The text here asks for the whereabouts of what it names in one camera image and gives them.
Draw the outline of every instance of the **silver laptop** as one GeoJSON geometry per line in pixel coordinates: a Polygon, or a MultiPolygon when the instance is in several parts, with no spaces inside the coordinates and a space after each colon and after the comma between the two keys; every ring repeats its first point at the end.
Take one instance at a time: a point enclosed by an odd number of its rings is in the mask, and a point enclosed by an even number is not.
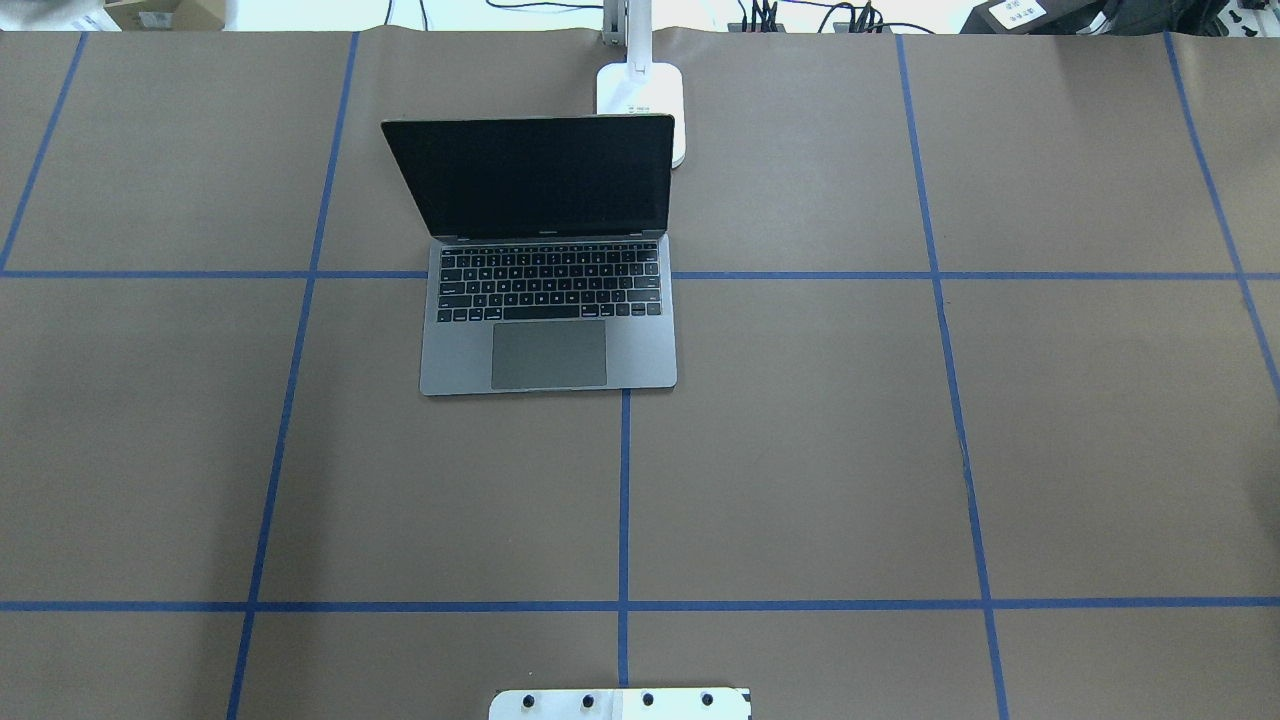
{"type": "Polygon", "coordinates": [[[676,384],[669,115],[387,120],[434,241],[422,395],[676,384]]]}

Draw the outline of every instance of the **white desk lamp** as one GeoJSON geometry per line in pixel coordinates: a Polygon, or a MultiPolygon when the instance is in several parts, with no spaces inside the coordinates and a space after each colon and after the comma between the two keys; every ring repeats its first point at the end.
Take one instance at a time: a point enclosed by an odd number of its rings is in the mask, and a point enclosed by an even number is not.
{"type": "Polygon", "coordinates": [[[604,44],[625,45],[627,60],[595,74],[602,115],[662,113],[676,118],[671,167],[685,160],[685,79],[671,63],[653,61],[652,0],[604,0],[604,44]]]}

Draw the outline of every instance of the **black laptop screen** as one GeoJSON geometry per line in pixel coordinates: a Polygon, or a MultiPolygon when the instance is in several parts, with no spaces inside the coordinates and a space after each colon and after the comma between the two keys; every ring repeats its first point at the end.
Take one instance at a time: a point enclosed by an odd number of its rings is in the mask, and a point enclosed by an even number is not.
{"type": "Polygon", "coordinates": [[[434,236],[531,238],[666,229],[669,115],[387,120],[434,236]]]}

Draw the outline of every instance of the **blue tape line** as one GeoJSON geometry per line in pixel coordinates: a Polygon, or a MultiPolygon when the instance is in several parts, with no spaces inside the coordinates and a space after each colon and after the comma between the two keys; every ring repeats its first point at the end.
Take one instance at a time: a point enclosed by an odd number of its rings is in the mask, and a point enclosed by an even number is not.
{"type": "MultiPolygon", "coordinates": [[[[617,612],[612,600],[548,601],[260,601],[255,614],[520,614],[617,612]]],[[[1280,596],[1029,597],[938,600],[632,600],[628,612],[929,612],[975,610],[1106,610],[1280,607],[1280,596]]],[[[248,602],[134,600],[9,600],[0,612],[246,612],[248,602]]]]}
{"type": "MultiPolygon", "coordinates": [[[[920,159],[920,140],[915,127],[915,106],[911,101],[911,81],[906,65],[906,49],[902,36],[895,36],[897,45],[897,67],[902,79],[902,104],[906,109],[906,131],[911,142],[911,163],[915,165],[915,192],[920,202],[920,219],[924,227],[924,245],[929,254],[929,273],[933,279],[933,304],[938,314],[938,334],[942,338],[942,359],[947,369],[947,389],[951,393],[951,416],[955,421],[956,439],[960,442],[960,459],[964,470],[965,491],[969,501],[969,530],[973,538],[973,555],[978,568],[978,589],[983,602],[991,600],[991,583],[987,577],[987,552],[982,542],[982,520],[978,516],[978,492],[973,484],[973,464],[969,456],[969,438],[965,433],[964,407],[960,405],[960,383],[956,380],[955,356],[951,351],[951,329],[947,324],[946,300],[942,296],[942,274],[938,266],[938,250],[933,238],[933,215],[929,211],[929,193],[924,183],[924,163],[920,159]]],[[[1005,673],[1000,661],[1000,638],[996,634],[996,616],[991,607],[984,611],[987,625],[987,650],[991,656],[992,684],[996,692],[996,710],[1000,720],[1009,720],[1009,698],[1005,692],[1005,673]]]]}
{"type": "Polygon", "coordinates": [[[982,610],[980,600],[636,600],[635,612],[860,612],[982,610]]]}
{"type": "Polygon", "coordinates": [[[945,281],[1234,281],[1234,273],[941,270],[945,281]]]}
{"type": "Polygon", "coordinates": [[[243,602],[148,600],[9,600],[0,612],[244,612],[243,602]]]}
{"type": "Polygon", "coordinates": [[[28,279],[426,279],[426,270],[0,270],[28,279]]]}
{"type": "Polygon", "coordinates": [[[618,460],[618,687],[630,684],[627,635],[631,602],[631,391],[622,391],[618,460]]]}
{"type": "Polygon", "coordinates": [[[1066,597],[992,600],[995,610],[1096,610],[1123,607],[1280,607],[1280,596],[1066,597]]]}
{"type": "Polygon", "coordinates": [[[27,184],[22,187],[18,197],[18,208],[13,213],[13,222],[9,223],[9,234],[4,238],[4,247],[0,249],[0,270],[9,263],[9,254],[13,252],[13,243],[18,240],[18,229],[22,227],[22,217],[27,211],[27,202],[31,192],[36,188],[36,178],[40,176],[40,167],[45,163],[45,154],[49,152],[49,142],[54,138],[54,128],[58,127],[58,118],[63,114],[63,105],[67,104],[67,94],[72,88],[72,79],[76,78],[76,69],[84,55],[84,46],[88,44],[88,33],[82,32],[76,42],[76,54],[72,55],[72,64],[67,67],[67,77],[63,78],[63,88],[58,91],[58,101],[54,102],[54,111],[49,114],[49,123],[45,124],[45,135],[40,138],[40,147],[36,150],[36,159],[31,163],[31,172],[27,173],[27,184]]]}
{"type": "Polygon", "coordinates": [[[271,475],[266,484],[266,501],[262,507],[262,523],[257,533],[257,551],[253,555],[253,573],[248,587],[248,609],[241,629],[239,651],[236,653],[236,673],[232,678],[230,697],[227,701],[227,720],[236,720],[239,712],[241,691],[244,685],[244,667],[248,664],[248,648],[253,641],[253,615],[259,592],[262,587],[262,566],[266,561],[266,546],[271,537],[271,519],[275,514],[275,497],[280,486],[280,468],[284,464],[284,445],[289,434],[289,420],[293,416],[293,396],[298,386],[298,368],[302,365],[302,348],[306,345],[307,323],[311,318],[311,300],[315,296],[316,278],[314,273],[320,264],[320,251],[324,245],[324,227],[329,211],[329,195],[333,191],[333,177],[338,169],[338,151],[342,149],[342,127],[347,115],[347,100],[351,96],[351,78],[356,69],[356,49],[360,46],[360,33],[351,33],[351,46],[347,50],[347,68],[342,79],[342,96],[338,100],[338,118],[334,120],[333,142],[329,145],[329,167],[325,172],[324,193],[320,197],[320,210],[316,215],[316,233],[311,245],[311,277],[302,292],[302,311],[298,315],[298,329],[293,338],[293,357],[289,360],[289,377],[284,388],[284,406],[280,410],[280,428],[275,438],[275,454],[271,459],[271,475]]]}
{"type": "Polygon", "coordinates": [[[698,270],[671,273],[677,281],[927,281],[929,273],[923,272],[838,272],[838,270],[778,270],[778,272],[737,272],[737,270],[698,270]]]}
{"type": "Polygon", "coordinates": [[[1280,400],[1280,372],[1276,370],[1275,357],[1271,355],[1271,345],[1267,342],[1266,329],[1262,319],[1258,318],[1258,309],[1253,304],[1253,293],[1249,291],[1249,281],[1244,274],[1244,264],[1235,247],[1235,238],[1231,236],[1231,225],[1226,222],[1226,211],[1222,210],[1222,200],[1217,193],[1217,184],[1213,182],[1213,173],[1208,169],[1208,159],[1204,156],[1204,147],[1201,145],[1199,132],[1196,129],[1196,118],[1192,117],[1192,104],[1187,97],[1187,87],[1183,85],[1183,73],[1178,67],[1178,51],[1174,49],[1174,36],[1165,31],[1165,50],[1169,54],[1169,69],[1174,73],[1174,85],[1178,87],[1178,101],[1183,106],[1183,119],[1187,120],[1187,133],[1192,140],[1192,149],[1196,151],[1196,161],[1199,163],[1201,174],[1204,177],[1204,187],[1208,197],[1213,202],[1213,214],[1217,215],[1217,227],[1222,231],[1222,241],[1226,242],[1226,252],[1231,256],[1231,266],[1235,268],[1235,277],[1240,283],[1240,295],[1244,296],[1244,307],[1249,311],[1249,322],[1253,323],[1253,333],[1257,336],[1258,347],[1262,350],[1262,360],[1266,363],[1267,374],[1271,375],[1271,389],[1280,400]]]}
{"type": "Polygon", "coordinates": [[[259,602],[259,612],[614,612],[618,603],[602,601],[511,601],[511,602],[259,602]]]}

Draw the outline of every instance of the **label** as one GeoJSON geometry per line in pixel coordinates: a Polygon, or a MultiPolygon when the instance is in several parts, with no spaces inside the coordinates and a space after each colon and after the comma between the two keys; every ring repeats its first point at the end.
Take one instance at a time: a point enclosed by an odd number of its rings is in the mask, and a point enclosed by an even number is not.
{"type": "Polygon", "coordinates": [[[1005,26],[1005,29],[1014,29],[1048,14],[1036,0],[1007,0],[987,9],[1000,24],[1005,26]]]}
{"type": "Polygon", "coordinates": [[[138,13],[138,22],[147,29],[173,29],[173,13],[138,13]]]}

